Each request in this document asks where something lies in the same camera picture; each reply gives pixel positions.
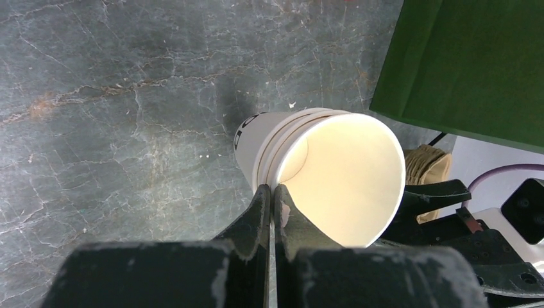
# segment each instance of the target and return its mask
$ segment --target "purple cable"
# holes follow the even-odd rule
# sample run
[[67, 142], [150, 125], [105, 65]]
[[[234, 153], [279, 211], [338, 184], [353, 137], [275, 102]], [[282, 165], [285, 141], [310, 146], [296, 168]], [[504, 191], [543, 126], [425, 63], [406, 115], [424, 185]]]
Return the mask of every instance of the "purple cable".
[[[541, 164], [514, 164], [514, 165], [506, 165], [502, 167], [498, 167], [495, 169], [491, 169], [480, 176], [478, 176], [472, 183], [468, 186], [468, 191], [471, 193], [474, 191], [476, 186], [478, 186], [481, 182], [483, 182], [485, 179], [489, 178], [490, 176], [497, 175], [499, 173], [507, 172], [507, 171], [514, 171], [514, 170], [531, 170], [531, 171], [544, 171], [544, 165]], [[468, 201], [464, 201], [461, 203], [461, 207], [467, 207]]]

